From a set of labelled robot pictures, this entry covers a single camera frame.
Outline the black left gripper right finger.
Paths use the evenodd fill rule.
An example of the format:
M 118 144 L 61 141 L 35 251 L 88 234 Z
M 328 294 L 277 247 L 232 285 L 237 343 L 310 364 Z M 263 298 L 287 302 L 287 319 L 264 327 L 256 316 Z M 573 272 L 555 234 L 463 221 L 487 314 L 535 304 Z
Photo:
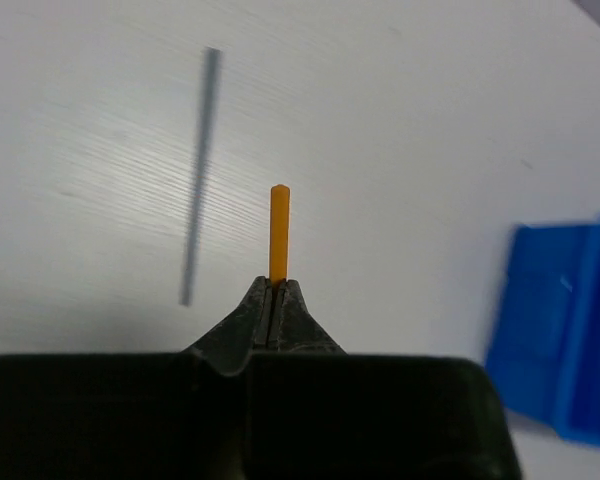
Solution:
M 297 282 L 267 288 L 244 370 L 250 479 L 518 479 L 499 397 L 455 357 L 348 354 Z

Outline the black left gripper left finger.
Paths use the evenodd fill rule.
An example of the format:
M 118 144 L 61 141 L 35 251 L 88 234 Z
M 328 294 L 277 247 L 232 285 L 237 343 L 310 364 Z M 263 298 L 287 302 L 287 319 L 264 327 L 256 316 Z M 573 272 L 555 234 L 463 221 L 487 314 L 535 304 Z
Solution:
M 244 415 L 271 285 L 178 352 L 0 355 L 0 479 L 184 479 Z

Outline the yellow chopstick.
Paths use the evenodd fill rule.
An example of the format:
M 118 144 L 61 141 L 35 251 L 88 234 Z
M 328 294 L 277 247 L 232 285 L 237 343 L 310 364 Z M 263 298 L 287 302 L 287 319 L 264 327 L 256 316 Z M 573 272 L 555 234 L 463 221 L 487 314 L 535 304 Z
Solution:
M 287 278 L 290 228 L 290 189 L 278 184 L 270 191 L 269 279 L 278 289 Z

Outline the blue chopstick slanted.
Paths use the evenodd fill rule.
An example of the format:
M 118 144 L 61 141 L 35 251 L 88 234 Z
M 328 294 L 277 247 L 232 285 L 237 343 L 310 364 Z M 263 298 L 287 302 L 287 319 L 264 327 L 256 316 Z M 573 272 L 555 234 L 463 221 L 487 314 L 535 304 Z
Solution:
M 179 303 L 189 307 L 194 294 L 197 257 L 199 253 L 201 215 L 204 201 L 205 178 L 210 164 L 210 151 L 213 139 L 216 104 L 220 85 L 222 52 L 208 47 L 204 52 L 203 77 L 198 105 L 198 123 L 195 144 L 195 157 L 192 175 L 192 188 L 189 221 Z

